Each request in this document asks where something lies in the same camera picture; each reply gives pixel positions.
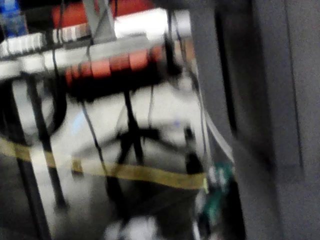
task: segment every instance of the blue bottle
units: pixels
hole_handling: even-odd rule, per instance
[[[0,0],[1,27],[5,37],[14,38],[28,34],[25,17],[21,15],[18,0]]]

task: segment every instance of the metal bracket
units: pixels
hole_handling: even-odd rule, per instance
[[[115,21],[108,0],[83,0],[93,44],[116,40]]]

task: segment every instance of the yellow caution tape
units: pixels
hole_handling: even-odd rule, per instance
[[[17,144],[0,138],[0,153],[9,157],[19,158],[24,161],[32,161],[33,164],[44,164],[43,161],[36,162],[34,160],[31,160],[30,149],[31,148],[28,146]],[[46,165],[50,168],[66,167],[65,163],[69,162],[63,161],[64,164],[58,166],[55,164],[54,155],[51,152],[45,151],[44,156],[46,160]],[[67,156],[65,155],[59,155],[56,156],[56,158],[57,157],[59,158],[59,160],[67,158]],[[104,165],[106,168],[106,172],[104,172],[100,162],[92,162],[90,163],[90,165],[86,166],[83,169],[81,165],[82,161],[84,161],[84,159],[73,157],[73,164],[71,164],[70,170],[73,172],[82,172],[84,174],[96,176],[108,176],[125,180],[152,182],[156,184],[186,190],[196,190],[202,189],[204,187],[204,173],[182,174],[164,171],[153,167],[116,163],[105,163]]]

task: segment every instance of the tripod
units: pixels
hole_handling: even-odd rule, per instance
[[[121,168],[126,160],[130,148],[133,146],[135,157],[139,165],[144,163],[144,153],[141,145],[142,139],[149,139],[155,141],[158,145],[180,154],[184,154],[186,157],[186,170],[188,174],[196,174],[203,171],[202,165],[195,153],[195,150],[191,147],[190,142],[194,141],[194,134],[191,131],[190,126],[184,128],[184,136],[186,140],[185,146],[174,145],[161,138],[161,132],[163,129],[155,127],[139,127],[136,118],[134,117],[132,103],[130,99],[129,90],[124,91],[125,106],[127,109],[128,117],[128,130],[125,133],[119,133],[116,137],[106,141],[103,147],[112,145],[115,142],[120,141],[121,151],[119,153],[117,163],[118,167],[115,169],[114,175],[117,175],[117,171]],[[129,218],[129,211],[127,210],[125,198],[122,193],[119,180],[116,177],[106,177],[106,191],[110,199],[112,199],[117,207],[119,214],[123,219]]]

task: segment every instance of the black stand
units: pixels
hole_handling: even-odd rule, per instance
[[[42,133],[44,136],[44,138],[41,140],[43,150],[45,153],[46,152],[52,153],[50,136],[48,134],[46,123],[42,113],[42,100],[38,95],[36,80],[30,79],[29,82],[27,83],[27,87],[28,87],[28,93],[30,96],[31,104],[32,104],[32,110],[34,112],[36,127],[39,133]],[[66,209],[68,205],[66,203],[66,200],[62,191],[54,156],[52,154],[50,156],[47,154],[44,154],[44,157],[47,163],[49,176],[52,183],[56,208]]]
[[[14,93],[11,84],[6,87],[2,86],[1,94],[3,99],[6,99],[8,103],[5,104],[3,109],[5,123],[8,123],[8,131],[15,133],[16,136],[23,136],[24,131],[19,119],[18,108],[15,103]],[[21,139],[19,144],[26,145],[26,140]],[[21,179],[24,186],[24,191],[28,200],[34,228],[36,230],[37,239],[39,240],[51,240],[50,230],[48,227],[47,218],[44,211],[44,206],[41,200],[41,196],[38,189],[38,183],[33,170],[32,163],[16,157]]]
[[[159,128],[147,127],[141,128],[138,126],[137,120],[134,117],[132,104],[130,100],[130,92],[129,90],[124,92],[125,106],[127,108],[127,116],[128,116],[128,131],[122,134],[119,134],[116,138],[110,139],[107,141],[103,147],[110,146],[111,144],[120,141],[121,142],[121,152],[119,154],[117,163],[120,164],[119,168],[121,168],[121,164],[125,162],[125,159],[128,155],[128,152],[133,146],[135,156],[137,162],[142,165],[143,164],[143,150],[141,145],[142,139],[150,139],[156,141],[157,144],[162,147],[186,155],[186,166],[187,172],[189,174],[199,173],[202,171],[201,163],[195,154],[194,149],[191,149],[189,146],[189,141],[194,140],[194,135],[189,126],[184,128],[184,134],[186,139],[186,146],[176,146],[172,143],[161,139],[160,133],[161,130]],[[119,180],[116,177],[106,177],[106,190],[108,196],[115,202],[117,205],[117,209],[121,217],[125,220],[129,218],[129,212],[127,210],[124,195],[122,193]]]

